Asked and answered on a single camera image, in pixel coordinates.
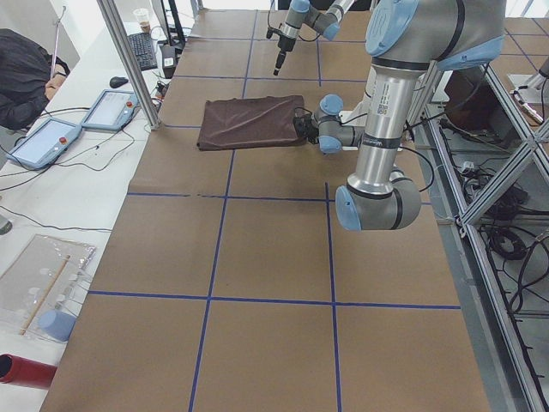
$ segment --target blue cup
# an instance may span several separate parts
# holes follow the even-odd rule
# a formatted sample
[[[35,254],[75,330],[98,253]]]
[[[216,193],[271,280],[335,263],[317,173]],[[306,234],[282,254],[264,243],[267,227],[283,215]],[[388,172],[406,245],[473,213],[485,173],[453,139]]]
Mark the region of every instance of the blue cup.
[[[38,326],[54,339],[67,342],[75,327],[75,322],[76,318],[68,313],[50,310],[40,316]]]

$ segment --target keyboard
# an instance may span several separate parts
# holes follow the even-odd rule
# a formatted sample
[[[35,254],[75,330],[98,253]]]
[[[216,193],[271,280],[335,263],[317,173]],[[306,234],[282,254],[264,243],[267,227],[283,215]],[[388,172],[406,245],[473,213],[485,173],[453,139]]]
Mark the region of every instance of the keyboard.
[[[128,36],[131,50],[134,52],[139,63],[139,68],[143,70],[156,69],[156,54],[154,53],[153,40],[150,33],[136,33]]]

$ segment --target wooden stick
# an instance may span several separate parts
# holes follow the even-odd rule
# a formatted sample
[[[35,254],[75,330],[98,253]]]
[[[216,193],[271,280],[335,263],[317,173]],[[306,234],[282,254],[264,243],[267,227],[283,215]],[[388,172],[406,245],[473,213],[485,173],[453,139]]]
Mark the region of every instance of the wooden stick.
[[[27,321],[25,322],[25,324],[24,324],[24,325],[21,327],[21,329],[19,330],[19,334],[20,334],[20,335],[25,335],[25,332],[27,332],[28,327],[29,327],[30,324],[33,322],[34,318],[36,317],[36,314],[38,313],[38,311],[40,310],[40,308],[42,307],[42,305],[44,305],[45,298],[47,298],[47,297],[48,297],[48,294],[50,294],[51,289],[53,288],[53,285],[55,285],[55,282],[57,282],[57,279],[59,278],[59,276],[61,275],[61,273],[63,273],[63,271],[64,271],[64,269],[65,269],[65,266],[67,266],[67,263],[69,262],[69,260],[70,260],[70,255],[65,256],[65,259],[64,259],[63,262],[61,263],[61,266],[59,267],[59,270],[58,270],[57,273],[53,276],[53,279],[51,279],[50,284],[49,284],[48,287],[45,289],[44,295],[42,295],[42,297],[40,298],[40,300],[39,300],[38,303],[36,304],[36,307],[34,308],[33,312],[31,313],[31,316],[27,319]]]

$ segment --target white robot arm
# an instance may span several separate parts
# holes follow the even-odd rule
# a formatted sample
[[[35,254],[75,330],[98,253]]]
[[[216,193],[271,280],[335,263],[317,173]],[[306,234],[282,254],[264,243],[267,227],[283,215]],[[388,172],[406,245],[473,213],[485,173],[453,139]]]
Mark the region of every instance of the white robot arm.
[[[281,37],[275,74],[302,24],[333,39],[353,3],[336,0],[323,15],[309,0],[292,0],[286,22],[274,31]],[[504,14],[505,0],[382,0],[378,4],[365,44],[376,71],[374,92],[360,133],[355,172],[335,197],[344,228],[398,229],[415,220],[421,207],[419,192],[396,167],[395,157],[416,82],[432,60],[441,71],[491,62],[503,46]],[[337,151],[337,142],[348,144],[357,136],[356,128],[339,122],[342,107],[339,97],[328,95],[315,112],[315,118],[328,120],[318,125],[320,139],[329,143],[324,144],[325,153]]]

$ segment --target brown cloth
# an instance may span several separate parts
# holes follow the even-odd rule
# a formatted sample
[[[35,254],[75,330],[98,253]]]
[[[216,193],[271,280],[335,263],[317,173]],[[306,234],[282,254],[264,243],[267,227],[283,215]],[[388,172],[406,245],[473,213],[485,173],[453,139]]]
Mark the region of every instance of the brown cloth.
[[[291,146],[302,142],[293,128],[303,96],[207,101],[196,144],[200,150]]]

